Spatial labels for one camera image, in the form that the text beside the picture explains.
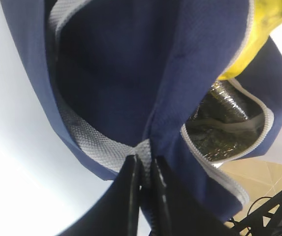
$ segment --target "white zipper edge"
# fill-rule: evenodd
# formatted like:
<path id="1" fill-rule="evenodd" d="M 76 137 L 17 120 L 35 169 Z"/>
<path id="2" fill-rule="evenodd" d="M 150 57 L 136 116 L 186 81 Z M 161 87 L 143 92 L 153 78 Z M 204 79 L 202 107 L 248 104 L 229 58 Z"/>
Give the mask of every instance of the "white zipper edge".
<path id="1" fill-rule="evenodd" d="M 181 127 L 181 135 L 184 141 L 187 143 L 187 146 L 189 147 L 189 150 L 192 153 L 193 157 L 195 157 L 195 159 L 199 162 L 207 175 L 210 178 L 214 179 L 232 195 L 234 195 L 243 206 L 247 204 L 249 202 L 249 195 L 247 194 L 247 192 L 239 183 L 226 175 L 220 169 L 214 167 L 212 163 L 202 155 L 202 153 L 192 143 L 185 124 Z"/>
<path id="2" fill-rule="evenodd" d="M 269 133 L 269 131 L 271 130 L 272 126 L 273 126 L 273 122 L 274 122 L 274 114 L 273 112 L 256 96 L 252 95 L 250 92 L 248 92 L 247 90 L 245 90 L 240 83 L 235 79 L 230 79 L 228 80 L 230 82 L 230 84 L 237 89 L 239 92 L 241 92 L 243 95 L 247 96 L 248 98 L 250 98 L 252 101 L 254 101 L 256 104 L 258 104 L 260 106 L 260 108 L 263 111 L 264 114 L 264 127 L 263 130 L 260 134 L 260 136 L 257 138 L 257 140 L 246 150 L 240 152 L 239 154 L 236 154 L 230 158 L 227 158 L 225 160 L 220 160 L 220 161 L 212 161 L 212 164 L 217 164 L 217 163 L 225 163 L 227 161 L 233 161 L 236 160 L 240 157 L 243 157 L 247 154 L 249 154 L 250 152 L 252 152 L 253 150 L 255 150 L 265 139 L 265 137 L 267 136 L 267 134 Z"/>
<path id="3" fill-rule="evenodd" d="M 254 0 L 249 0 L 249 11 L 248 11 L 248 16 L 247 16 L 247 26 L 246 26 L 246 31 L 245 31 L 245 36 L 243 41 L 241 42 L 240 47 L 236 51 L 235 55 L 233 58 L 230 60 L 229 64 L 227 67 L 223 70 L 221 74 L 226 72 L 232 64 L 237 60 L 239 55 L 241 54 L 242 50 L 246 46 L 249 36 L 250 36 L 250 31 L 252 28 L 254 22 Z M 231 177 L 226 175 L 223 171 L 220 169 L 217 169 L 216 167 L 213 166 L 214 163 L 211 163 L 208 161 L 202 153 L 194 146 L 192 143 L 188 132 L 186 128 L 186 124 L 184 124 L 181 127 L 181 135 L 186 142 L 186 144 L 189 147 L 189 150 L 191 151 L 192 155 L 196 158 L 196 160 L 200 163 L 200 165 L 203 167 L 205 172 L 208 174 L 208 176 L 212 179 L 214 179 L 217 183 L 219 183 L 221 186 L 223 186 L 227 191 L 229 191 L 231 194 L 233 194 L 239 201 L 240 203 L 244 206 L 246 203 L 249 202 L 249 195 L 247 192 L 243 189 L 243 187 L 233 180 Z"/>
<path id="4" fill-rule="evenodd" d="M 246 25 L 246 31 L 245 31 L 244 39 L 241 42 L 240 47 L 238 48 L 238 50 L 236 51 L 236 53 L 234 54 L 232 59 L 229 61 L 227 67 L 220 73 L 220 75 L 225 73 L 231 67 L 231 65 L 233 65 L 235 63 L 235 61 L 237 60 L 237 58 L 239 57 L 239 55 L 241 54 L 241 52 L 245 48 L 245 46 L 246 46 L 246 44 L 249 40 L 249 37 L 250 37 L 250 32 L 251 32 L 251 28 L 252 28 L 253 23 L 254 23 L 254 0 L 249 0 L 249 11 L 248 11 L 248 16 L 247 16 L 247 25 Z"/>
<path id="5" fill-rule="evenodd" d="M 196 146 L 192 143 L 188 132 L 186 125 L 184 124 L 181 128 L 181 135 L 185 142 L 187 143 L 191 153 L 193 156 L 197 159 L 197 161 L 200 163 L 200 165 L 203 167 L 203 169 L 207 172 L 209 177 L 214 179 L 216 182 L 218 182 L 220 185 L 222 185 L 226 190 L 228 190 L 230 193 L 232 193 L 236 198 L 241 202 L 242 205 L 246 204 L 249 201 L 249 196 L 246 193 L 246 191 L 241 187 L 239 183 L 237 183 L 235 180 L 227 176 L 224 172 L 222 172 L 220 169 L 217 169 L 213 166 L 213 164 L 217 163 L 224 163 L 227 161 L 232 161 L 235 159 L 238 159 L 242 156 L 245 156 L 255 150 L 265 139 L 267 134 L 272 128 L 273 122 L 274 122 L 274 114 L 273 112 L 256 96 L 249 93 L 247 90 L 245 90 L 240 83 L 234 78 L 229 80 L 230 84 L 237 89 L 239 92 L 244 94 L 245 96 L 249 97 L 252 101 L 257 103 L 263 113 L 264 113 L 264 128 L 258 139 L 245 151 L 234 155 L 231 158 L 227 158 L 225 160 L 220 161 L 214 161 L 210 162 L 208 161 L 203 154 L 196 148 Z"/>

